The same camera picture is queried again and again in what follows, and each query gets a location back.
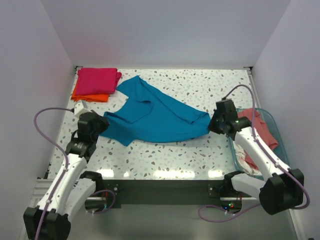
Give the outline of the blue t shirt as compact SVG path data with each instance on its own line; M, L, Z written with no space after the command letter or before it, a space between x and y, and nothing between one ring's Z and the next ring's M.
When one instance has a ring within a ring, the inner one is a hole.
M118 111L104 113L109 126L102 137L128 146L134 140L173 143L209 133L211 118L207 112L174 99L139 76L125 80L116 89L127 100Z

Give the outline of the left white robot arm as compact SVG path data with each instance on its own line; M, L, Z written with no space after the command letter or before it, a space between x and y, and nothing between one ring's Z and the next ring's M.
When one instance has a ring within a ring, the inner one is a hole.
M102 175L85 168L96 150L99 135L109 126L106 117L87 111L78 117L64 160L50 187L23 220L30 240L66 240L71 222L89 197L107 192Z

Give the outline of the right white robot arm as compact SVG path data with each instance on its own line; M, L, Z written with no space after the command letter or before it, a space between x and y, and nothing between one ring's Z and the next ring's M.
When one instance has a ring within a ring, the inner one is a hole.
M254 197L269 215L302 207L306 196L303 173L291 169L274 154L258 135L253 123L247 117L238 117L231 99L216 102L208 129L226 135L240 145L263 177L258 179L243 171L227 174L221 187L227 196L242 192Z

